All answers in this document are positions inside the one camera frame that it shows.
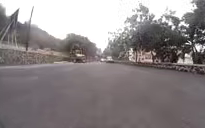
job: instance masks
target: sky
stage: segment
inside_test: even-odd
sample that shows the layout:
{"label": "sky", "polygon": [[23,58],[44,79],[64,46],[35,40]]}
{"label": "sky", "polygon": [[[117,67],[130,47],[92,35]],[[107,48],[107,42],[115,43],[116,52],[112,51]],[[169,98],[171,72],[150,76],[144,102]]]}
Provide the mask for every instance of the sky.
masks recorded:
{"label": "sky", "polygon": [[191,0],[0,0],[11,15],[20,8],[19,21],[29,20],[50,35],[64,39],[68,33],[88,37],[97,47],[107,46],[108,32],[122,28],[139,3],[149,7],[157,17],[171,9],[176,16],[192,10]]}

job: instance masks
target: road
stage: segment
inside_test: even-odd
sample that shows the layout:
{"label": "road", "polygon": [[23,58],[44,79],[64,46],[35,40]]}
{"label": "road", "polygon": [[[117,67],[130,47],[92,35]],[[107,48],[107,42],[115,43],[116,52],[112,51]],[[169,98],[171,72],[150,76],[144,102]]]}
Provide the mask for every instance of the road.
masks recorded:
{"label": "road", "polygon": [[205,128],[205,76],[119,64],[0,67],[4,128]]}

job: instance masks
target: stone wall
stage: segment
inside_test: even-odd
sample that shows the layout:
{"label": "stone wall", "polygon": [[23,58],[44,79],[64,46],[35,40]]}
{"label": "stone wall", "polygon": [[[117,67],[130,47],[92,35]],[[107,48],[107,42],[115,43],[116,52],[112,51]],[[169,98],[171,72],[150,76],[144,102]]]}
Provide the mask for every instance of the stone wall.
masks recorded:
{"label": "stone wall", "polygon": [[169,69],[169,70],[176,70],[176,71],[181,71],[181,72],[190,72],[194,74],[205,74],[205,65],[173,64],[173,63],[135,63],[135,62],[129,62],[129,61],[116,61],[116,63],[143,66],[143,67]]}
{"label": "stone wall", "polygon": [[0,65],[43,64],[64,60],[63,56],[0,48]]}

